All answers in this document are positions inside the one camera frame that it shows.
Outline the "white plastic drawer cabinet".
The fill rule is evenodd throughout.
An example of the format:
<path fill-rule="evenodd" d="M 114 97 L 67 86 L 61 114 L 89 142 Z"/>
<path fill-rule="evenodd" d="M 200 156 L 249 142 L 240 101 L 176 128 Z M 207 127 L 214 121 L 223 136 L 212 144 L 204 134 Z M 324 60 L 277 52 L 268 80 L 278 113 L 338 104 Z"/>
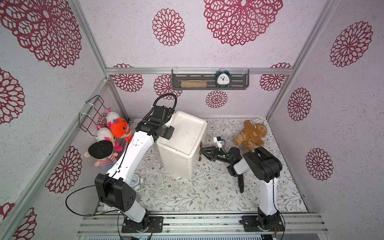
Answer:
<path fill-rule="evenodd" d="M 163 166 L 166 171 L 190 180 L 199 162 L 200 142 L 206 136 L 207 121 L 177 111 L 171 126 L 175 128 L 171 139 L 157 140 Z"/>

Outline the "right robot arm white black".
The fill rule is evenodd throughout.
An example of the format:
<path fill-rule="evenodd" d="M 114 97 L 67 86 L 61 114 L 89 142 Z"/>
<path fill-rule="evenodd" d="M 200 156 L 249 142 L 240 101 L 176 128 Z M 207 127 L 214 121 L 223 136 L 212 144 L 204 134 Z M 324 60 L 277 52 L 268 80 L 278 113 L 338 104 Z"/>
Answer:
<path fill-rule="evenodd" d="M 281 161 L 263 147 L 241 154 L 237 147 L 225 151 L 220 147 L 203 147 L 200 155 L 209 161 L 227 163 L 227 169 L 231 176 L 238 178 L 240 192 L 244 192 L 244 173 L 251 171 L 260 181 L 261 199 L 258 208 L 259 225 L 270 225 L 279 222 L 280 212 L 277 208 L 277 183 L 280 172 L 283 169 Z"/>

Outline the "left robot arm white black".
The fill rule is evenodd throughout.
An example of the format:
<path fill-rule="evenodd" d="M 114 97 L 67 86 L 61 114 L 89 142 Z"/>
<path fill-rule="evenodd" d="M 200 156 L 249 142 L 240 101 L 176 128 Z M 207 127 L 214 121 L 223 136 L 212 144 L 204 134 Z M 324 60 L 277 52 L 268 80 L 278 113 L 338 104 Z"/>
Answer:
<path fill-rule="evenodd" d="M 129 186 L 140 161 L 154 142 L 163 138 L 169 140 L 175 130 L 171 119 L 175 108 L 153 106 L 149 116 L 137 125 L 132 141 L 122 157 L 108 172 L 95 179 L 99 201 L 123 213 L 129 220 L 147 224 L 148 214 L 138 201 L 136 191 Z"/>

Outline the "brown gingerbread plush toy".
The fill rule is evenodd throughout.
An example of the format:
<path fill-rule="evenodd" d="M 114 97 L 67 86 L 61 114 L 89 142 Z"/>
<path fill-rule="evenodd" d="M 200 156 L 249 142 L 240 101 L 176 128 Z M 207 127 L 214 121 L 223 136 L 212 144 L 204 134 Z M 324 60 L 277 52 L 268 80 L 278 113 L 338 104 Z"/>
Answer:
<path fill-rule="evenodd" d="M 267 135 L 264 124 L 253 124 L 250 120 L 244 122 L 244 128 L 234 138 L 235 146 L 243 146 L 247 152 L 254 151 L 257 147 L 264 147 L 263 138 Z"/>

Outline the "orange shark plush toy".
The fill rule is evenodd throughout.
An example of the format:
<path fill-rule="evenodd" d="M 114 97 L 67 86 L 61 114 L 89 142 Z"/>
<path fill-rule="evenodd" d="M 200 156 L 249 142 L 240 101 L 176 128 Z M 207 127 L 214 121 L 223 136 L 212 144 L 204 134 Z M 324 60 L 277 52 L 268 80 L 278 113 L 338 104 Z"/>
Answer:
<path fill-rule="evenodd" d="M 134 132 L 125 119 L 118 118 L 111 123 L 111 132 L 119 139 L 125 139 L 129 144 L 132 141 Z"/>

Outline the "pink eared white plush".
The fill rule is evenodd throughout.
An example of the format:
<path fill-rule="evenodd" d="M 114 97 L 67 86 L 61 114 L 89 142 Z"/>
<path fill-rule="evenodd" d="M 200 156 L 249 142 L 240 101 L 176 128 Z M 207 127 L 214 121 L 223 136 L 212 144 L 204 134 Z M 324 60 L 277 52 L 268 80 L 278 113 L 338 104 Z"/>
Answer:
<path fill-rule="evenodd" d="M 106 116 L 107 126 L 110 128 L 114 120 L 118 118 L 120 118 L 120 115 L 117 112 L 112 112 L 111 110 L 108 110 L 108 114 Z"/>

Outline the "white plush doll striped shirt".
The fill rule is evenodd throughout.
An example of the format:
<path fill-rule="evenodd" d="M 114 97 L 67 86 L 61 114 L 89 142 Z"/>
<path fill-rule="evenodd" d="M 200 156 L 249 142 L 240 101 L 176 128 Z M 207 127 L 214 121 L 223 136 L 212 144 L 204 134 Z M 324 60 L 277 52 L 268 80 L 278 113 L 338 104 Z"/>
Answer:
<path fill-rule="evenodd" d="M 116 136 L 111 132 L 109 128 L 99 128 L 96 134 L 97 141 L 110 141 L 113 144 L 114 151 L 120 152 L 123 150 L 123 147 L 117 142 Z"/>

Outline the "black haired plush doll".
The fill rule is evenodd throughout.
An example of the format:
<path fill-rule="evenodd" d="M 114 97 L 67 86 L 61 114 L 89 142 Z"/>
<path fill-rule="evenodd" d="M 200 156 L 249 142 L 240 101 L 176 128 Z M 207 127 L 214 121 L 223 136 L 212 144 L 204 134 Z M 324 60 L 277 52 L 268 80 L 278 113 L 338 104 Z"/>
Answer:
<path fill-rule="evenodd" d="M 111 141 L 103 140 L 93 143 L 88 151 L 84 153 L 85 158 L 94 158 L 97 161 L 95 167 L 101 167 L 103 170 L 109 170 L 117 161 L 118 153 L 114 151 Z"/>

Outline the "teal alarm clock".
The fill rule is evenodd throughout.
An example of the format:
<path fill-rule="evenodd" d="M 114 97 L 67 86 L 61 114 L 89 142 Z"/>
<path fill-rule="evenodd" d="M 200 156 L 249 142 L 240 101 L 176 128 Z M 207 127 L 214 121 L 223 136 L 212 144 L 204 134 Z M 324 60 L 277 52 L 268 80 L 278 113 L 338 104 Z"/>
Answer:
<path fill-rule="evenodd" d="M 218 71 L 216 73 L 216 87 L 225 88 L 231 83 L 231 76 L 228 71 Z"/>

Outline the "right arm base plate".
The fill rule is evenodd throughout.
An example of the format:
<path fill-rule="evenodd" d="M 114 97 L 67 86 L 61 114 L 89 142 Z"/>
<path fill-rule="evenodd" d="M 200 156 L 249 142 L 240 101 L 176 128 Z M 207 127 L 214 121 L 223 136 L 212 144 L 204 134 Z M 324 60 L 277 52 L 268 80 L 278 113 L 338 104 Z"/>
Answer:
<path fill-rule="evenodd" d="M 285 230 L 284 222 L 278 214 L 242 216 L 240 224 L 245 232 L 283 232 Z"/>

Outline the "grey wall shelf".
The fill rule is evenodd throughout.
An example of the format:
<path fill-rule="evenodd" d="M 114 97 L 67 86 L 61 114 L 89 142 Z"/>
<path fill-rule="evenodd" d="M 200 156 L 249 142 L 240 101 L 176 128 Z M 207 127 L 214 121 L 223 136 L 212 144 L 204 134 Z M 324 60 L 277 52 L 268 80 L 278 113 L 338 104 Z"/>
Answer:
<path fill-rule="evenodd" d="M 228 87 L 216 87 L 216 73 L 218 71 L 228 71 L 231 76 L 231 83 Z M 211 71 L 178 71 L 172 70 L 171 83 L 174 90 L 246 90 L 249 86 L 250 70 L 243 68 L 241 70 L 230 69 L 212 69 Z M 181 81 L 185 80 L 201 80 L 206 81 L 206 88 L 181 88 Z"/>

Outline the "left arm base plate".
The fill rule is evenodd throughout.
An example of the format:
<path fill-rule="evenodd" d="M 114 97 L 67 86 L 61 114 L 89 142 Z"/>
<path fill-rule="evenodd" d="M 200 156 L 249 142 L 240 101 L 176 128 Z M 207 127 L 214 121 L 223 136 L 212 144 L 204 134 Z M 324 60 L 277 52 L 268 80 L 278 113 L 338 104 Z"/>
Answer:
<path fill-rule="evenodd" d="M 161 233 L 163 231 L 163 217 L 144 217 L 140 223 L 124 219 L 121 232 L 124 234 Z"/>

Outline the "aluminium mounting rail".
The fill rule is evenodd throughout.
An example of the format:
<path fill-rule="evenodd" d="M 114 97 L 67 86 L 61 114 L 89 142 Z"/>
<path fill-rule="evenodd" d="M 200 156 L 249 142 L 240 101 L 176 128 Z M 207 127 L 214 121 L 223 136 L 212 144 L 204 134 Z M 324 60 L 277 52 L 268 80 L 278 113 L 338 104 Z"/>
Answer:
<path fill-rule="evenodd" d="M 252 223 L 255 213 L 229 214 L 174 214 L 154 212 L 153 223 L 146 231 L 135 231 L 116 214 L 84 218 L 77 236 L 128 236 L 128 235 L 245 235 L 256 234 L 326 234 L 328 229 L 319 214 L 284 213 L 284 219 L 262 231 Z"/>

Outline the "aluminium frame profile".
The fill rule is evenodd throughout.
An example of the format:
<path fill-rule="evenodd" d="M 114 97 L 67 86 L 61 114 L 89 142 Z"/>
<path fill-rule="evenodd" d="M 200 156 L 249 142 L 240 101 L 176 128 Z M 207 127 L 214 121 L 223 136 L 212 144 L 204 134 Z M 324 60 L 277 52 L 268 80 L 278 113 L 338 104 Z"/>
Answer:
<path fill-rule="evenodd" d="M 24 217 L 27 215 L 31 204 L 35 201 L 45 182 L 49 178 L 51 172 L 60 162 L 65 151 L 69 147 L 70 143 L 75 139 L 79 132 L 79 120 L 84 120 L 83 114 L 87 114 L 91 111 L 92 107 L 90 104 L 85 104 L 80 113 L 77 114 L 75 119 L 72 121 L 64 135 L 60 138 L 59 142 L 55 145 L 54 149 L 48 155 L 46 160 L 43 162 L 41 167 L 38 169 L 34 177 L 28 182 L 25 190 L 22 192 L 10 214 L 5 219 L 1 226 L 1 239 L 10 240 L 12 239 L 17 228 L 21 224 Z"/>

